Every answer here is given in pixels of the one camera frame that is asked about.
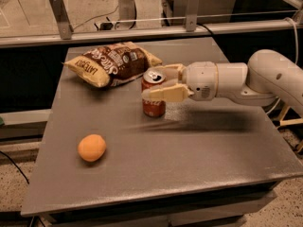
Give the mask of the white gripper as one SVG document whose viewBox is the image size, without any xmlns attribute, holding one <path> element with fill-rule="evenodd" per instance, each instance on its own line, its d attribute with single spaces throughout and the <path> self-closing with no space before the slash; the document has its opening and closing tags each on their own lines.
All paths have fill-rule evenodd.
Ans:
<svg viewBox="0 0 303 227">
<path fill-rule="evenodd" d="M 182 63 L 159 65 L 155 69 L 166 78 L 159 86 L 145 89 L 141 96 L 148 101 L 182 102 L 212 100 L 218 87 L 218 68 L 214 62 L 198 61 L 185 67 Z"/>
</svg>

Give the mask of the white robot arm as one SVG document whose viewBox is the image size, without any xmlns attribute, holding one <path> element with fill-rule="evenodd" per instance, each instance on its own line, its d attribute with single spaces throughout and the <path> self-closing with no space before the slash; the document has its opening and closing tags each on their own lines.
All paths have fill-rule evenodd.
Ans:
<svg viewBox="0 0 303 227">
<path fill-rule="evenodd" d="M 273 50 L 255 52 L 247 63 L 196 61 L 159 66 L 167 80 L 143 90 L 148 101 L 207 101 L 215 97 L 248 106 L 268 106 L 280 98 L 303 116 L 303 70 Z"/>
</svg>

